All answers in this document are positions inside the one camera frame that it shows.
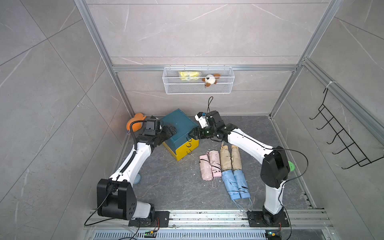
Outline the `teal drawer cabinet yellow base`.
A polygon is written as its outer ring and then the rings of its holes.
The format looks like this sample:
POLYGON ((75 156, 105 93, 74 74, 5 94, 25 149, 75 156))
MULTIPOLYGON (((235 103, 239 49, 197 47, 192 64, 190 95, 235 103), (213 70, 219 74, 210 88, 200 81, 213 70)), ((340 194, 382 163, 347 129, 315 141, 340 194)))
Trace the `teal drawer cabinet yellow base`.
POLYGON ((163 121, 164 125, 171 125, 176 129, 176 134, 163 142, 163 145, 177 161, 191 154, 199 146, 199 140, 189 136, 189 133, 198 125, 180 109, 160 118, 160 120, 163 121))

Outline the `pink umbrella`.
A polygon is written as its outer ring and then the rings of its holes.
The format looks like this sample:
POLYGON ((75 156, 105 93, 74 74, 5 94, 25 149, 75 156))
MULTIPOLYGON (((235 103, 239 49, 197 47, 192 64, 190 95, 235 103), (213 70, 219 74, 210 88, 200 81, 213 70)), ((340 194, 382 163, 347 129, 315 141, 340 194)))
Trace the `pink umbrella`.
POLYGON ((213 178, 221 178, 222 170, 221 170, 221 162, 220 162, 220 154, 218 151, 209 151, 209 161, 212 170, 213 178))
POLYGON ((211 169, 211 164, 209 161, 209 157, 207 155, 202 155, 199 157, 199 164, 201 170, 201 177, 204 181, 213 180, 213 173, 211 169))

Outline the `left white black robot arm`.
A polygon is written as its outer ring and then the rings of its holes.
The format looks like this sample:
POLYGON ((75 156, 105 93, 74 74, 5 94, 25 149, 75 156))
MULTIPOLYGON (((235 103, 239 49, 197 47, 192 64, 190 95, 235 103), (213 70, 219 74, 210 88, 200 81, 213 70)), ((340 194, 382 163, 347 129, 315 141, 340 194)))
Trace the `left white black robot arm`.
POLYGON ((122 165, 108 178, 97 184, 97 213, 107 220, 151 219, 154 220, 154 207, 138 202, 133 190, 134 181, 153 150, 177 133, 171 124, 152 116, 145 120, 130 123, 133 148, 122 165))

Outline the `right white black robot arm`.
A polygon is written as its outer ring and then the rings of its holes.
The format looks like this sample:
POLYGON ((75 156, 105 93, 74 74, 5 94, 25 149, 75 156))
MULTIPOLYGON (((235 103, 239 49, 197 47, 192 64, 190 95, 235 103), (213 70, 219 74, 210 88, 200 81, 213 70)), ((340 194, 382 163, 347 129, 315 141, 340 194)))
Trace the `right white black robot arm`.
MULTIPOLYGON (((196 127, 189 133, 189 137, 195 140, 210 139, 213 136, 219 136, 219 140, 225 141, 235 147, 239 147, 262 165, 260 177, 266 185, 266 198, 262 211, 256 212, 262 214, 261 221, 263 221, 266 226, 275 226, 278 223, 283 223, 282 221, 285 218, 287 218, 287 226, 289 226, 290 220, 288 214, 285 213, 285 207, 283 205, 284 187, 286 183, 300 178, 302 175, 288 180, 289 173, 294 170, 291 170, 291 162, 288 161, 286 151, 296 152, 303 155, 307 161, 305 172, 308 169, 308 158, 296 150, 283 149, 280 146, 273 148, 265 145, 248 136, 232 124, 220 126, 220 128, 213 126, 206 126, 203 128, 196 127)), ((250 193, 247 188, 248 185, 242 170, 222 170, 221 174, 227 192, 235 204, 238 205, 236 200, 240 198, 250 198, 250 193)), ((240 210, 244 210, 240 205, 238 205, 238 207, 240 210)))

